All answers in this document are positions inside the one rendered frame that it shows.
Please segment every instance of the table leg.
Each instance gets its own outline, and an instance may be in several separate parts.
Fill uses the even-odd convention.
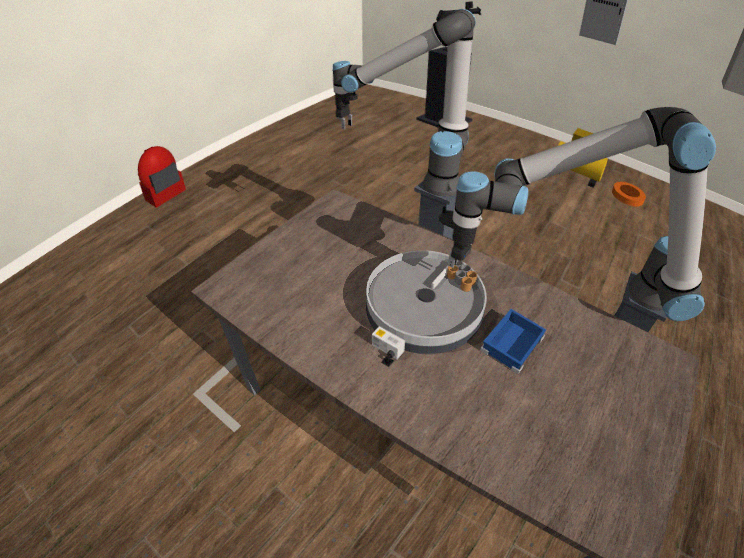
[[[245,345],[243,345],[243,340],[240,338],[240,332],[222,316],[217,317],[222,324],[222,331],[225,332],[225,337],[227,337],[227,342],[233,352],[235,362],[238,363],[240,374],[243,376],[243,382],[253,392],[253,395],[257,394],[261,391],[261,386],[258,385],[256,374],[253,373],[251,362],[248,360],[248,353],[245,352]]]

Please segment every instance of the wooden tabletop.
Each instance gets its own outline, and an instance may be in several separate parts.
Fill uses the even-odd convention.
[[[656,556],[697,359],[473,251],[467,263],[485,284],[487,311],[514,309],[547,330],[523,371],[471,344],[383,365],[368,338],[370,272],[396,253],[451,248],[331,192],[194,294],[318,389],[499,503],[604,558]]]

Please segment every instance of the blue bin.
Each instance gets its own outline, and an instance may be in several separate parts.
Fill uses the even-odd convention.
[[[483,341],[483,350],[502,364],[521,372],[527,357],[544,335],[544,327],[509,310]]]

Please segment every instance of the gray wall box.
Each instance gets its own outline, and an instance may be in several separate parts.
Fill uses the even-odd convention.
[[[614,45],[620,33],[626,0],[586,0],[579,35]]]
[[[729,67],[723,74],[723,88],[744,95],[744,31],[739,37],[739,44],[734,49]]]

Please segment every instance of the beige wall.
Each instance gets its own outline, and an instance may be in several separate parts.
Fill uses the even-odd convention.
[[[361,60],[361,0],[6,2],[0,268],[138,182],[328,90]]]
[[[660,106],[689,110],[717,144],[708,189],[744,204],[744,97],[721,85],[744,26],[741,3],[628,0],[617,45],[579,36],[585,4],[475,2],[483,13],[476,16],[469,101],[568,134],[610,128]],[[368,62],[428,29],[440,9],[465,4],[364,0],[363,6]],[[424,89],[426,58],[382,79]],[[669,170],[665,147],[627,155]]]

